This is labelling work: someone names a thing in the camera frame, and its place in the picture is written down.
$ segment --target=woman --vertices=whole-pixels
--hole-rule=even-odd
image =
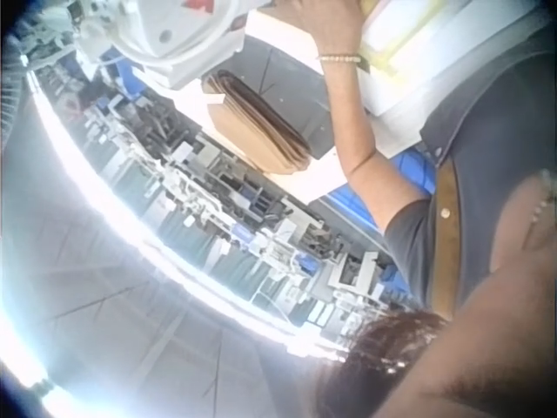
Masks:
[[[406,412],[401,413],[396,405],[402,402],[393,404],[393,399],[400,398],[397,392],[408,380],[428,382],[431,377],[430,394],[440,395],[441,401],[435,404],[442,410],[440,416],[488,416],[466,415],[473,413],[465,411],[467,407],[451,409],[447,406],[450,401],[443,401],[446,387],[439,383],[452,378],[458,381],[462,375],[457,369],[472,364],[470,359],[482,350],[486,356],[477,364],[485,365],[486,370],[494,360],[504,359],[500,341],[490,340],[500,335],[500,330],[508,332],[526,323],[545,335],[554,332],[551,310],[547,309],[553,300],[548,292],[552,274],[557,274],[550,255],[555,249],[552,234],[557,172],[554,28],[541,30],[494,59],[430,115],[421,136],[438,167],[438,184],[436,195],[429,197],[402,177],[375,148],[373,131],[361,105],[356,69],[364,22],[359,2],[294,3],[319,50],[335,145],[348,183],[366,203],[399,270],[424,306],[424,312],[399,314],[363,330],[346,363],[321,381],[318,415],[366,418],[392,394],[380,416],[411,416],[408,411],[413,411],[412,403],[406,404]],[[538,261],[544,263],[540,271],[535,270]],[[526,276],[515,277],[521,269],[526,269],[530,281]],[[538,298],[540,304],[529,307],[525,294]],[[517,318],[512,309],[529,309],[528,315]],[[422,361],[429,366],[435,364],[429,360],[431,355],[424,355],[404,379],[406,371],[457,312],[455,322],[426,350],[445,359],[447,374],[441,371],[433,378],[424,372],[426,366],[420,373],[415,372]],[[474,338],[467,340],[468,333]],[[526,338],[518,331],[516,337]],[[503,341],[509,347],[517,344],[510,337]],[[492,343],[498,348],[490,351],[482,346]],[[454,351],[447,352],[449,347]],[[519,347],[525,348],[524,355],[511,356],[509,361],[522,359],[527,364],[529,355],[536,353],[545,361],[542,364],[548,364],[551,347],[547,339],[534,341],[529,352],[527,344]],[[504,371],[495,368],[493,372],[501,376],[506,375]],[[502,383],[514,381],[513,376],[510,380],[503,378]],[[546,382],[547,376],[537,378]],[[481,386],[484,380],[470,378],[472,384],[477,381]],[[399,383],[399,389],[393,392]],[[407,385],[404,399],[412,399],[410,394],[417,393],[414,389],[419,384]],[[541,400],[535,404],[545,405]],[[437,416],[433,413],[436,407],[427,404],[426,409],[430,409],[415,416]]]

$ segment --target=brown belt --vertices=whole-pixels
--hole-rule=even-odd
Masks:
[[[217,131],[244,154],[241,158],[261,172],[292,174],[307,168],[310,149],[304,138],[242,80],[219,71],[204,81],[203,91],[225,94],[223,104],[208,105],[209,114]]]
[[[460,202],[454,164],[449,158],[437,172],[436,200],[432,308],[450,320],[459,291]]]

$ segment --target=ceiling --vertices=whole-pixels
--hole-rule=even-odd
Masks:
[[[3,303],[52,380],[121,416],[304,416],[318,364],[161,280],[88,207],[24,106],[3,155]]]

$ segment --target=hair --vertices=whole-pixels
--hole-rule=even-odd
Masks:
[[[369,418],[398,386],[446,322],[435,313],[403,312],[365,324],[345,362],[324,369],[316,418]]]

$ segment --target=red logo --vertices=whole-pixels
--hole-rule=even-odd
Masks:
[[[203,10],[211,14],[215,10],[215,0],[185,0],[182,5],[188,9]]]

